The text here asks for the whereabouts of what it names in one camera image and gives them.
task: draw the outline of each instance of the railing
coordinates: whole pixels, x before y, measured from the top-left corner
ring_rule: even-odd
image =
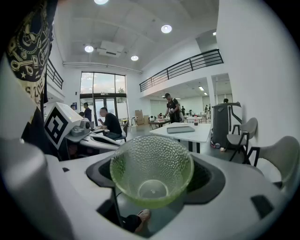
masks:
[[[56,71],[55,67],[51,63],[50,59],[48,59],[47,64],[47,75],[60,89],[62,89],[62,83],[64,82],[61,76]]]
[[[181,74],[220,63],[224,62],[219,49],[203,52],[167,67],[151,78],[148,78],[146,81],[140,84],[141,92]]]

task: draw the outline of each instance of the large window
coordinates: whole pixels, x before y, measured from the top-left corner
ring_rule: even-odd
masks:
[[[123,75],[106,73],[82,72],[80,85],[81,111],[84,111],[83,103],[88,102],[92,110],[92,120],[100,125],[98,119],[100,108],[106,107],[109,113],[121,120],[128,118],[128,107],[126,99],[126,78]]]

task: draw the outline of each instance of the round ceiling light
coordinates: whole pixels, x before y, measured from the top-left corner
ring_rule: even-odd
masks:
[[[131,60],[132,60],[132,61],[138,61],[138,60],[139,60],[139,57],[138,57],[138,56],[132,56],[132,57],[131,57]]]
[[[172,31],[172,27],[170,25],[164,25],[161,27],[161,31],[163,33],[169,33],[170,31]]]
[[[103,5],[105,3],[107,3],[109,0],[94,0],[95,3],[99,4],[99,5]]]
[[[91,53],[92,51],[94,51],[94,48],[92,46],[86,46],[84,49],[88,53]]]

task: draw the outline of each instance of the glass bowl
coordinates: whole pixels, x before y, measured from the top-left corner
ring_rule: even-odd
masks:
[[[118,148],[110,173],[133,202],[154,209],[171,203],[185,190],[194,173],[194,161],[178,141],[146,135]]]

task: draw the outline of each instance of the chair backrest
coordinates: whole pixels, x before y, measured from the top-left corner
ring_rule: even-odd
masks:
[[[125,134],[126,134],[126,137],[127,137],[128,125],[129,125],[129,121],[127,121],[127,122],[125,123],[124,128],[123,128],[123,130],[124,130],[124,132],[125,132]]]
[[[256,118],[250,118],[248,122],[246,122],[245,124],[242,124],[240,126],[240,129],[242,131],[249,132],[249,139],[253,138],[254,134],[256,132],[256,129],[257,129],[257,119]]]
[[[283,187],[292,191],[300,175],[300,145],[292,136],[285,136],[269,147],[261,147],[259,158],[270,161],[279,171]]]

